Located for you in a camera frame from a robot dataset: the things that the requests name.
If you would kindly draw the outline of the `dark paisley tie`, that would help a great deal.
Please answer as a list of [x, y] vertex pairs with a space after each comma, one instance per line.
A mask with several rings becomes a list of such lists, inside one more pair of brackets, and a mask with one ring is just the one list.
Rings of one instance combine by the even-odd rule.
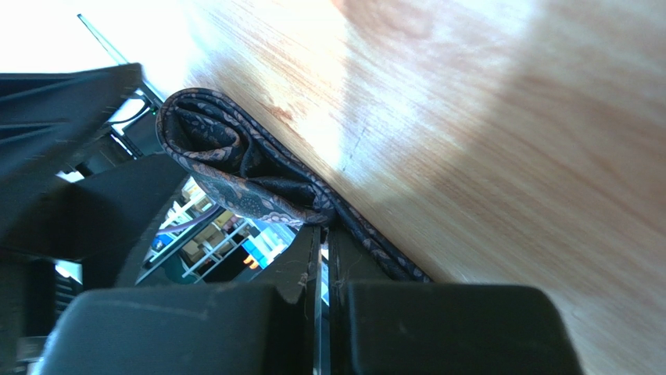
[[164, 152], [223, 208], [265, 223], [340, 223], [393, 280], [431, 281], [226, 94], [200, 87], [172, 94], [156, 115], [156, 136]]

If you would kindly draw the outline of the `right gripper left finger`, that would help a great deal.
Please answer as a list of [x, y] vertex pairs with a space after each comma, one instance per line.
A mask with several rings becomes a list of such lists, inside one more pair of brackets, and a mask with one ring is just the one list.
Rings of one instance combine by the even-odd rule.
[[273, 373], [321, 373], [321, 237], [321, 227], [301, 227], [256, 278], [275, 286], [279, 294], [270, 311]]

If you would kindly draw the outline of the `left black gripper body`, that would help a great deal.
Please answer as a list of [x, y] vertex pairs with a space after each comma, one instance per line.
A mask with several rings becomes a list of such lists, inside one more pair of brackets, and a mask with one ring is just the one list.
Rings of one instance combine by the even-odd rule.
[[130, 251], [151, 243], [187, 177], [171, 157], [144, 156], [73, 183], [59, 176], [141, 82], [137, 63], [2, 74], [2, 261], [103, 259], [95, 286], [107, 288]]

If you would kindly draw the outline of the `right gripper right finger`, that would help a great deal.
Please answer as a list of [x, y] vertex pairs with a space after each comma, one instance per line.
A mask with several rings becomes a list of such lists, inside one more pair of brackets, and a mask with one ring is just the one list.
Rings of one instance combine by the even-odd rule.
[[328, 250], [331, 372], [345, 374], [349, 367], [348, 283], [358, 280], [390, 281], [391, 278], [344, 226], [330, 228]]

